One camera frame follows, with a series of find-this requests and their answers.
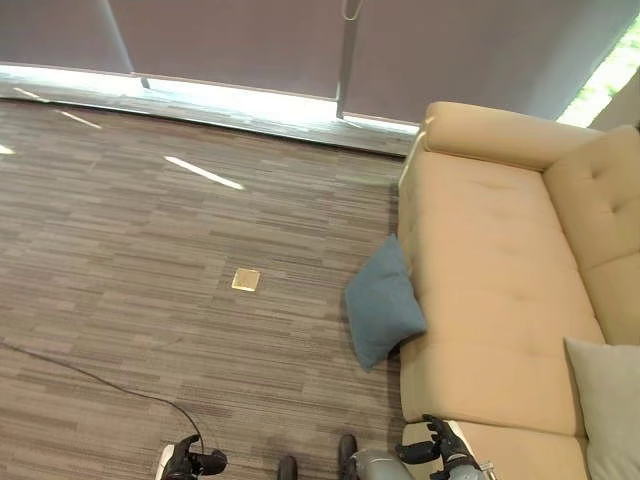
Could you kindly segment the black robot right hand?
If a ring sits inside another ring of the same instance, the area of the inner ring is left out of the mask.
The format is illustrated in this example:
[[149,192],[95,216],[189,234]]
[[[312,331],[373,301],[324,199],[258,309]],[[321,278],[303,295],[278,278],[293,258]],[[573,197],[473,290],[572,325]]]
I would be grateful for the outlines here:
[[430,479],[484,479],[474,455],[447,422],[430,414],[422,418],[431,438],[409,445],[397,444],[395,454],[403,463],[420,465],[440,460],[442,468],[430,473]]

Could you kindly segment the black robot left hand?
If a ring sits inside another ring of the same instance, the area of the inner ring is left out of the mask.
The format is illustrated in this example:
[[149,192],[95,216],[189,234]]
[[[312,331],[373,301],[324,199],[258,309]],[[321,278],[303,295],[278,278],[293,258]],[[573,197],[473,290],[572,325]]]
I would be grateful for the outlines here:
[[161,453],[155,480],[198,479],[222,473],[227,464],[227,456],[219,449],[210,453],[191,451],[191,445],[200,442],[201,436],[194,434],[178,443],[167,444]]

